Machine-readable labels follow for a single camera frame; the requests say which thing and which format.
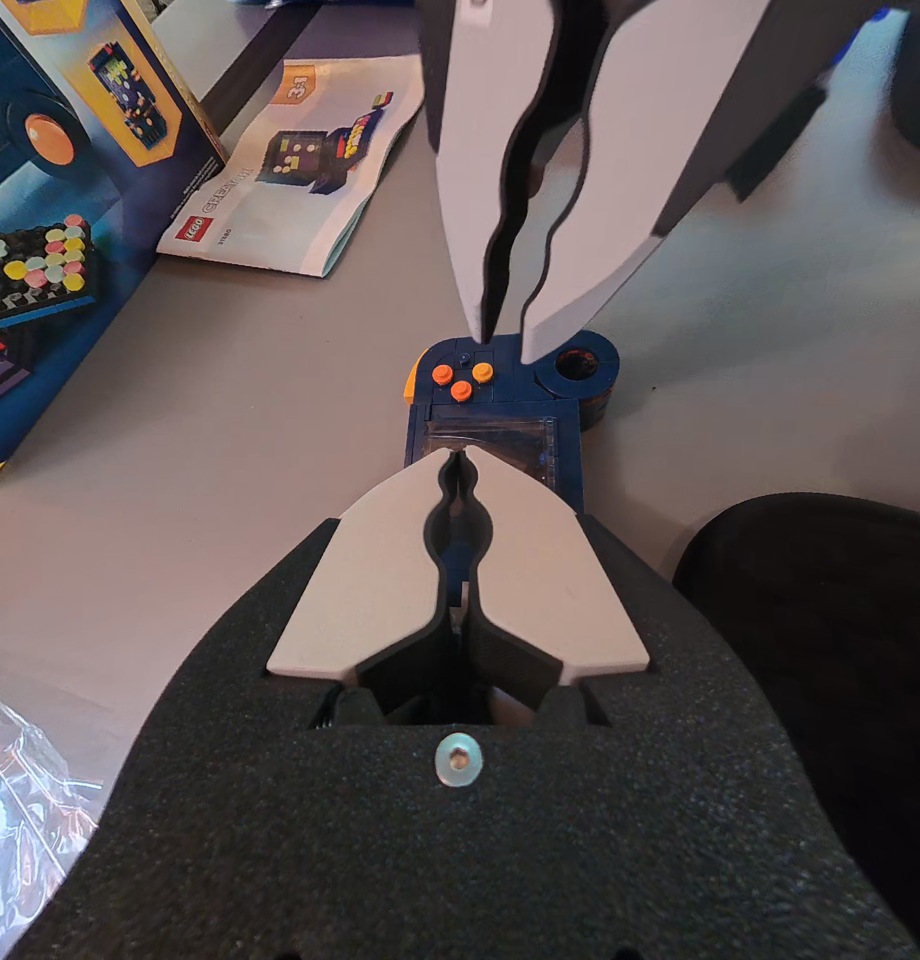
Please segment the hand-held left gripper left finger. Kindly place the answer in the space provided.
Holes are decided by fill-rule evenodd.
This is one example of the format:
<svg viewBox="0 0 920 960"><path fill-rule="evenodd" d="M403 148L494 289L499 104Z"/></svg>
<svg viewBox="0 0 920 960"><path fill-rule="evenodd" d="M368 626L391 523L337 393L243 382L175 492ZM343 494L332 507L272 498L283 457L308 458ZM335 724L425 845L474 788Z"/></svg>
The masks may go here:
<svg viewBox="0 0 920 960"><path fill-rule="evenodd" d="M450 658L443 553L457 453L437 450L341 516L267 669L360 687L432 687Z"/></svg>

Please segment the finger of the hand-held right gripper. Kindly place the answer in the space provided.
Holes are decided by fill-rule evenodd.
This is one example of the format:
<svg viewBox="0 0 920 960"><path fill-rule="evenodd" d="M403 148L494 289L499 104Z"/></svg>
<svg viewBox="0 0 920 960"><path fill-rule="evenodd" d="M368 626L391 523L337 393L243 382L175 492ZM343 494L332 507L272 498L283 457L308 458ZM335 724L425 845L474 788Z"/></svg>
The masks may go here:
<svg viewBox="0 0 920 960"><path fill-rule="evenodd" d="M523 362L572 337L659 246L660 214L767 5L651 2L612 34L584 107L578 192L524 308Z"/></svg>
<svg viewBox="0 0 920 960"><path fill-rule="evenodd" d="M490 342L510 276L507 174L562 31L563 4L455 2L437 181L442 224L470 336Z"/></svg>

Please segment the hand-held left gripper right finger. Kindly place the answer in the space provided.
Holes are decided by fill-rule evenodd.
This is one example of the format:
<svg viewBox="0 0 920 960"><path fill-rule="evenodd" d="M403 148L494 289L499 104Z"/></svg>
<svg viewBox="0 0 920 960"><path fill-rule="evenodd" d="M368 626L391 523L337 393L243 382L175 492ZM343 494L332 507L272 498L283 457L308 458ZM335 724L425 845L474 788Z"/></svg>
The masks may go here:
<svg viewBox="0 0 920 960"><path fill-rule="evenodd" d="M470 567L468 652L500 690L645 671L650 657L576 512L486 450L464 451L483 541Z"/></svg>

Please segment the dark blue brick game console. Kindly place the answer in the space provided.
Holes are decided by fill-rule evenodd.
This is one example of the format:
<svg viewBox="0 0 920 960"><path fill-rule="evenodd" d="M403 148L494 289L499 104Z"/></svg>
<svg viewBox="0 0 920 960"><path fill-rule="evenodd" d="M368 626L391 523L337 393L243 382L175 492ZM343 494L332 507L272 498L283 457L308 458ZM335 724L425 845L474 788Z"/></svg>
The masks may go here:
<svg viewBox="0 0 920 960"><path fill-rule="evenodd" d="M533 364L519 334L437 342L408 375L404 466L439 449L477 446L585 510L582 433L605 414L620 372L616 347L583 330Z"/></svg>

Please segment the white instruction booklet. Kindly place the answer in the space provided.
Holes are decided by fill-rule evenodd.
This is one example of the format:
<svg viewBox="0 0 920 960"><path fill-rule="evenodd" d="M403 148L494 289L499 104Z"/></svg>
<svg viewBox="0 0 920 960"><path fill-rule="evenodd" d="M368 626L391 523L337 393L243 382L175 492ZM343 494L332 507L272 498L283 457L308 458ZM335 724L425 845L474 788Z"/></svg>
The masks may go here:
<svg viewBox="0 0 920 960"><path fill-rule="evenodd" d="M423 93L419 54L286 59L272 100L157 251L326 277Z"/></svg>

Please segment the black quilted pad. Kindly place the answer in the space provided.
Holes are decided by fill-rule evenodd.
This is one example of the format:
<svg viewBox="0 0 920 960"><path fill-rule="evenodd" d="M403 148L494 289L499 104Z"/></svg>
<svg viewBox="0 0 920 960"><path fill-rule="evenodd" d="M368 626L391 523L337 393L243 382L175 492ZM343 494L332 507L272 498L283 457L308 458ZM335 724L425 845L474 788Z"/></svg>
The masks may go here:
<svg viewBox="0 0 920 960"><path fill-rule="evenodd" d="M750 499L694 535L673 585L752 674L846 850L920 948L920 512Z"/></svg>

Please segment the blue yellow toy set box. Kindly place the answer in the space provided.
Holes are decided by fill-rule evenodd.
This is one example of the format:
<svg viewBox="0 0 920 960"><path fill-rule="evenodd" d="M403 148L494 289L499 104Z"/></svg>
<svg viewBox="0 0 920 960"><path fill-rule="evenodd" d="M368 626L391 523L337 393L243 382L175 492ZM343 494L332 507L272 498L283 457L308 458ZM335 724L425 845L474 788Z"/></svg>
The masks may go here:
<svg viewBox="0 0 920 960"><path fill-rule="evenodd" d="M223 158L141 2L0 1L0 472Z"/></svg>

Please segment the clear plastic bag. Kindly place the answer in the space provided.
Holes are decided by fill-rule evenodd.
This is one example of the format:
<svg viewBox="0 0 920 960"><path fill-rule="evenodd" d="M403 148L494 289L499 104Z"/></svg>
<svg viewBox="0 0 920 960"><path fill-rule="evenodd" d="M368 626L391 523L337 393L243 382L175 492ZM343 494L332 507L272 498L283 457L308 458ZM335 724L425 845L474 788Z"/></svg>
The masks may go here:
<svg viewBox="0 0 920 960"><path fill-rule="evenodd" d="M0 665L0 958L93 834L110 745L95 704Z"/></svg>

